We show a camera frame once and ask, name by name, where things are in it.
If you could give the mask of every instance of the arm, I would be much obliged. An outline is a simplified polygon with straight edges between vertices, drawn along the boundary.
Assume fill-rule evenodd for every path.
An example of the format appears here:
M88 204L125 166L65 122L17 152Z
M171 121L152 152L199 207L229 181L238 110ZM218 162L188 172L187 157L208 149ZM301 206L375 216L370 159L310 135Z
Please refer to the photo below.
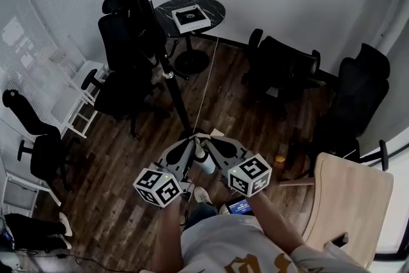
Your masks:
M264 193L259 192L247 201L264 234L291 256L298 267L314 272L316 270L327 273L367 273L367 270L357 263L334 258L308 247L301 235L286 222Z
M180 196L160 213L152 271L155 273L177 273L183 268L180 244Z
M263 192L259 192L247 201L260 223L264 234L287 254L304 245L304 240L289 222L274 208Z

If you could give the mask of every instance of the white box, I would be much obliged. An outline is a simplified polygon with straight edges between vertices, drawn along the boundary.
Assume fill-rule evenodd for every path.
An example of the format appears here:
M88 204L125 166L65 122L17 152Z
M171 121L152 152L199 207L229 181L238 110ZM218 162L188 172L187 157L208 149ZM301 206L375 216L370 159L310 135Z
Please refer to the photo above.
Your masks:
M271 173L271 166L257 154L228 170L228 185L251 197L270 183Z
M172 173L144 168L134 182L134 188L148 203L166 207L182 192Z
M200 11L200 13L204 16L204 19L196 20L194 22L183 24L182 22L179 21L179 19L176 16L177 13L185 13L185 12L193 11L193 10L196 10L196 9L198 9ZM186 33L186 32L190 32L190 31L194 31L194 30L197 30L197 29L203 29L204 27L209 27L212 24L212 22L210 21L208 16L200 8L200 6L198 4L195 4L194 6L180 8L178 10L173 10L172 11L172 18L173 18L174 23L178 27L179 32L181 34Z

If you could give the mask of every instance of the dark wood floorboard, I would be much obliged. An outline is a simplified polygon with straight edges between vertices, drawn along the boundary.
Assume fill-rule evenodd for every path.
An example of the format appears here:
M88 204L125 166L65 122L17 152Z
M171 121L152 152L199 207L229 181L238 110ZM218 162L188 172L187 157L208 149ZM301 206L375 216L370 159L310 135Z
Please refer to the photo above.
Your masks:
M193 38L193 45L212 58L215 42ZM185 42L180 40L175 57L184 50ZM281 121L274 101L267 99L246 108L248 89L241 83L241 78L248 69L241 49L219 44L197 127L208 132L216 128L264 156L271 163L275 176L266 191L268 197L302 231L311 211L313 189L278 187L276 178L283 174L284 164L274 159L276 155L286 155L292 136L305 140L311 138L315 121L327 111L333 91L329 87L305 90L299 101L286 104L288 117ZM198 114L208 70L193 75L186 82L178 79L192 124ZM141 113L137 118L141 139L135 141L129 134L128 118L116 121L98 114L88 130L88 138L73 148L75 161L82 163L81 167L72 167L68 175L75 192L67 194L59 180L54 184L63 202L61 209L68 216L74 232L70 238L71 253L92 258L111 269L138 271L149 267L159 209L146 204L132 183L142 168L157 160L182 132L166 89L158 91L149 101L169 109L171 117L162 119L153 113ZM65 141L73 136L67 132ZM307 165L308 159L298 156L295 165L285 173L297 175ZM231 198L218 181L220 173L206 175L193 167L189 176L196 185L208 190L217 206ZM192 200L184 207L191 211L195 204ZM56 221L58 212L59 208L49 195L39 195L35 217ZM35 261L44 272L103 272L91 262L78 266L72 259L38 258Z

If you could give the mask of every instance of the jeans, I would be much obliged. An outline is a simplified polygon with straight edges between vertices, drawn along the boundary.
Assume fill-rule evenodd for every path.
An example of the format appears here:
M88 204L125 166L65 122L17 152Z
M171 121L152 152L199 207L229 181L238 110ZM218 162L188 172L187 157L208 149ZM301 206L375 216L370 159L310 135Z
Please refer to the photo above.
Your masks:
M196 208L193 209L192 215L190 215L189 219L187 220L184 231L191 228L193 225L202 221L203 219L216 215L217 208L213 204L198 203Z
M53 235L64 235L63 223L46 222L20 214L5 215L6 224L13 234L15 249L45 250L66 249L66 244Z

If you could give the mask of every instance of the person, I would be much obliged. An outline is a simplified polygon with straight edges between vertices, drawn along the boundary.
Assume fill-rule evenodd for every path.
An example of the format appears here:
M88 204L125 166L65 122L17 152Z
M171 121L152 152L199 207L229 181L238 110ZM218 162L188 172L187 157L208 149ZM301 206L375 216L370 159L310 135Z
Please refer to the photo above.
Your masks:
M59 222L47 222L21 214L0 216L1 245L15 250L51 251L71 249L64 238L72 236L70 223L64 213L59 213Z
M142 272L367 273L305 245L263 192L247 199L255 216L217 215L203 188L194 195L198 204L181 237L180 197L161 211L151 271Z

